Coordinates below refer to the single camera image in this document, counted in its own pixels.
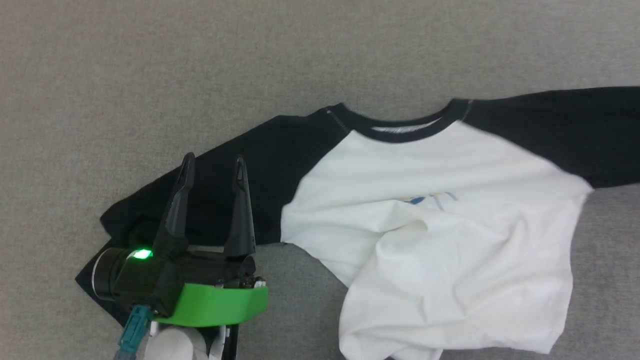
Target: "neckline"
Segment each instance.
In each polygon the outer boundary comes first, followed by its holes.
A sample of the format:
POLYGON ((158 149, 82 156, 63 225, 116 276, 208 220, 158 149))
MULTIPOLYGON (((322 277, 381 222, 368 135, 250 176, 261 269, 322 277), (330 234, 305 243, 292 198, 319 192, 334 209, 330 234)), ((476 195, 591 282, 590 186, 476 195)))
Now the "neckline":
POLYGON ((463 120, 468 112, 469 102, 452 99, 436 113, 411 120, 371 119, 349 109, 342 102, 326 110, 327 114, 348 131, 353 130, 381 142, 402 143, 428 138, 443 131, 456 120, 463 120))

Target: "gray fabric surface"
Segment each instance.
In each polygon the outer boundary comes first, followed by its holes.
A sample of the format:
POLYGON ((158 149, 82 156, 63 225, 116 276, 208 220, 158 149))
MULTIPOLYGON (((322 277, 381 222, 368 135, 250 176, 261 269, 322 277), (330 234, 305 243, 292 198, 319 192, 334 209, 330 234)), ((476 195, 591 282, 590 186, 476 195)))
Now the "gray fabric surface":
MULTIPOLYGON (((120 329, 75 284, 98 216, 277 114, 344 101, 423 115, 452 96, 640 83, 634 0, 4 0, 0 3, 0 358, 111 359, 120 329)), ((589 200, 550 357, 637 359, 640 186, 589 200)), ((291 245, 260 249, 267 313, 242 359, 340 359, 345 289, 291 245)))

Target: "green bracket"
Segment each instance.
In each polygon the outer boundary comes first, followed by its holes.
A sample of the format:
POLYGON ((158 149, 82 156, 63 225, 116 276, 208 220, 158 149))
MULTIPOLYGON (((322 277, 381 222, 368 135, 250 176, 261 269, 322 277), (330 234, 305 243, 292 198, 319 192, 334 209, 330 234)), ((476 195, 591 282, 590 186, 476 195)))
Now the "green bracket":
POLYGON ((269 288, 229 289, 187 283, 173 316, 156 317, 159 323, 211 327, 243 323, 267 309, 269 288))

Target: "green led light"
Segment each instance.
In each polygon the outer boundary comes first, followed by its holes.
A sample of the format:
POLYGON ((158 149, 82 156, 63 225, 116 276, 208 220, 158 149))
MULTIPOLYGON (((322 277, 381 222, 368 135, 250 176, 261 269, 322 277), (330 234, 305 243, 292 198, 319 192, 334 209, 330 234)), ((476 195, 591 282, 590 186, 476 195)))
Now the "green led light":
POLYGON ((142 260, 147 259, 153 255, 154 253, 151 250, 147 250, 147 249, 141 249, 133 253, 134 258, 142 259, 142 260))

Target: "raglan t-shirt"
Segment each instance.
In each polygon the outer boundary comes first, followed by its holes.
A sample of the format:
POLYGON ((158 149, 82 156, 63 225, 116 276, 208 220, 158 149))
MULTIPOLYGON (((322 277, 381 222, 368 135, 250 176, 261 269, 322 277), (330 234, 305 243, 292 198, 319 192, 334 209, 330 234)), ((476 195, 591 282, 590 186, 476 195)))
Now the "raglan t-shirt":
MULTIPOLYGON (((343 104, 276 117, 196 159, 188 236, 225 241, 242 154, 257 243, 296 244, 349 287, 347 359, 549 352, 564 329, 582 205, 594 188, 640 181, 639 140, 637 87, 454 99, 407 121, 343 104)), ((105 212, 107 246, 152 241, 174 177, 105 212)), ((91 296, 94 261, 76 279, 91 296)))

